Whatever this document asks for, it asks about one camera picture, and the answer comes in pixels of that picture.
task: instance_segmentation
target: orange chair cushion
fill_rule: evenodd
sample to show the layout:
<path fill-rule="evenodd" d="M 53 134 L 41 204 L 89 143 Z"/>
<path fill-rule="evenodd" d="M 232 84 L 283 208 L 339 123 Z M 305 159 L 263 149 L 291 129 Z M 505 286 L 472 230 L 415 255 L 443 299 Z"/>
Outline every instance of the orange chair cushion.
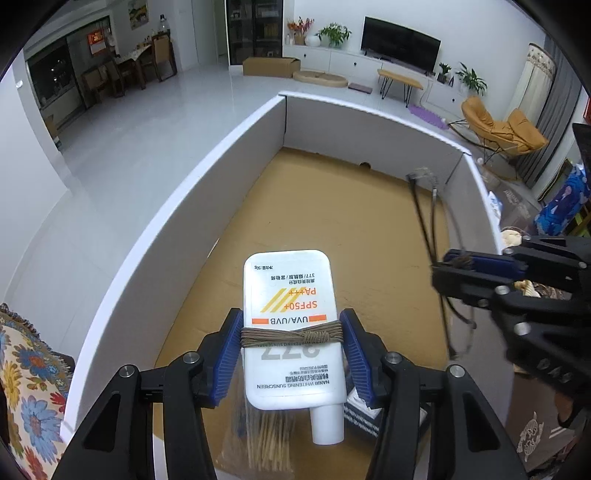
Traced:
<path fill-rule="evenodd" d="M 505 140 L 513 140 L 513 130 L 507 122 L 499 122 L 495 120 L 494 125 L 491 128 L 491 134 L 504 138 Z"/>
<path fill-rule="evenodd" d="M 545 136 L 540 133 L 519 109 L 516 108 L 511 112 L 508 123 L 515 133 L 514 141 L 520 143 L 521 140 L 531 150 L 538 150 L 548 143 Z"/>
<path fill-rule="evenodd" d="M 488 110 L 482 103 L 480 97 L 471 96 L 468 97 L 462 103 L 462 112 L 467 120 L 474 120 L 480 124 L 486 125 L 488 129 L 492 129 L 495 126 L 495 121 L 492 119 Z"/>

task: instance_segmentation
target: gray curtain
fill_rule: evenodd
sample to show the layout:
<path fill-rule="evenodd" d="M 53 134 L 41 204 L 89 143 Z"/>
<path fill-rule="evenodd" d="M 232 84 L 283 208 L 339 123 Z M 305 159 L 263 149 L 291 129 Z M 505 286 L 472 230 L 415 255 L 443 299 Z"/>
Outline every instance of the gray curtain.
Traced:
<path fill-rule="evenodd" d="M 573 116 L 574 107 L 581 91 L 581 82 L 569 61 L 564 57 L 558 45 L 548 36 L 546 36 L 544 50 L 556 62 L 556 76 L 538 120 L 537 128 L 550 142 L 537 152 L 519 157 L 515 166 L 517 173 L 529 188 L 534 186 L 554 155 L 570 124 L 570 118 Z"/>

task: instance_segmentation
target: brown cord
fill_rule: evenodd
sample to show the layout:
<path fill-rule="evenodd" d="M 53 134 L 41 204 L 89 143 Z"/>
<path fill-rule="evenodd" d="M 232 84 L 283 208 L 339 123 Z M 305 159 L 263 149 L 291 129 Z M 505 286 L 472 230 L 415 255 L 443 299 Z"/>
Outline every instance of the brown cord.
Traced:
<path fill-rule="evenodd" d="M 265 328 L 243 328 L 243 347 L 266 346 L 268 343 L 297 342 L 301 345 L 317 343 L 343 343 L 343 327 L 338 320 L 314 325 L 299 330 L 271 330 Z"/>

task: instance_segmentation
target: white plastic bottle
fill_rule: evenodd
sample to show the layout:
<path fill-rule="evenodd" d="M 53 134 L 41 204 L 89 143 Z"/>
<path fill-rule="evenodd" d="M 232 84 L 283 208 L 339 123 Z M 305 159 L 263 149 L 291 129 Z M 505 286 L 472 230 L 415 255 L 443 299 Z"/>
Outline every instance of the white plastic bottle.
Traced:
<path fill-rule="evenodd" d="M 267 252 L 244 265 L 244 326 L 297 330 L 337 320 L 328 257 L 318 250 Z M 312 441 L 345 438 L 340 343 L 274 343 L 244 349 L 246 397 L 260 410 L 309 408 Z"/>

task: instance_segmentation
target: dining table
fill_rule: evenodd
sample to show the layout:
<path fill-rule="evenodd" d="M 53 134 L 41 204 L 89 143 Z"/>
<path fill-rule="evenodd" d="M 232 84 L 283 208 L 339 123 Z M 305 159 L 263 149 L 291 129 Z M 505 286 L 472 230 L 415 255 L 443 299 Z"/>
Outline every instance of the dining table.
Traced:
<path fill-rule="evenodd" d="M 139 86 L 142 90 L 146 88 L 146 79 L 144 76 L 144 69 L 142 68 L 142 64 L 140 62 L 140 57 L 142 55 L 150 54 L 152 50 L 152 45 L 144 45 L 142 47 L 138 47 L 127 53 L 126 55 L 115 57 L 115 63 L 117 65 L 123 65 L 124 63 L 131 63 L 133 64 L 135 71 L 137 72 L 137 78 Z"/>

